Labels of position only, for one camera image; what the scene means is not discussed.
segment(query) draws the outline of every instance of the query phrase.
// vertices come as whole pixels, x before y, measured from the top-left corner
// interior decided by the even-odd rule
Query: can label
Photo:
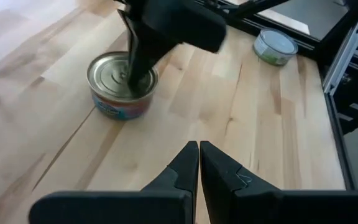
[[[285,65],[292,57],[292,55],[285,55],[271,49],[261,38],[258,36],[254,43],[254,50],[257,55],[264,61],[273,65]]]
[[[137,118],[142,115],[150,105],[150,100],[144,100],[131,105],[116,106],[100,99],[95,94],[92,94],[92,99],[100,111],[102,111],[108,117],[118,120]]]

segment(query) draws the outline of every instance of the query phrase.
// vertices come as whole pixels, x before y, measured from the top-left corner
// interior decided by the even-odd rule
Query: wooden table
[[[189,140],[211,141],[282,189],[344,188],[315,62],[268,65],[255,37],[230,27],[219,54],[181,45],[158,63],[143,117],[103,116],[86,69],[126,47],[117,7],[0,1],[0,223],[25,223],[57,190],[139,190]],[[199,186],[197,221],[208,223]]]

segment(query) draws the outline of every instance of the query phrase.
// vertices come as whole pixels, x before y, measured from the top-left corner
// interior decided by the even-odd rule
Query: tin can
[[[96,107],[112,119],[128,120],[144,114],[158,83],[151,69],[139,81],[138,91],[128,87],[128,52],[110,52],[94,59],[88,68],[88,83]]]
[[[283,32],[263,29],[254,42],[254,51],[265,62],[282,66],[298,52],[298,46]]]

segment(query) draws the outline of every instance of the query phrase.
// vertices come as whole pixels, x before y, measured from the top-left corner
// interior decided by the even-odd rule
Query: metal frame
[[[351,33],[351,29],[355,27],[354,32],[358,33],[358,2],[356,6],[352,6],[347,14],[328,32],[322,39],[318,40],[308,34],[304,34],[298,30],[287,27],[279,22],[261,16],[258,12],[276,6],[285,0],[250,0],[241,5],[236,5],[225,0],[195,0],[198,4],[207,7],[215,13],[223,16],[227,24],[236,29],[242,30],[254,36],[259,35],[261,29],[274,28],[280,30],[294,39],[298,44],[298,53],[302,56],[315,60],[319,67],[320,76],[323,80],[327,74],[333,73],[334,68],[346,67],[346,69],[336,69],[342,77],[344,74],[352,74],[358,76],[358,55],[353,55],[356,50],[354,42],[357,43],[358,37],[352,37],[346,40],[346,36]],[[351,45],[345,47],[345,53],[351,54],[351,57],[343,57],[343,49],[340,51],[341,44]],[[328,106],[329,117],[333,127],[334,138],[336,141],[337,153],[342,167],[342,174],[347,190],[357,190],[354,181],[354,174],[349,163],[346,146],[344,144],[341,124],[339,122],[336,104],[334,102],[333,92],[339,85],[340,78],[337,77],[334,91],[324,93]]]

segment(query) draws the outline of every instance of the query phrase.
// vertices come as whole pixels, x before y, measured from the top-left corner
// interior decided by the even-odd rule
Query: silver can
[[[128,120],[149,108],[158,83],[151,69],[139,81],[138,91],[128,87],[128,52],[110,52],[94,59],[88,68],[88,83],[96,107],[110,118]]]
[[[288,35],[274,29],[263,29],[254,42],[255,53],[272,65],[285,65],[297,52],[298,46]]]

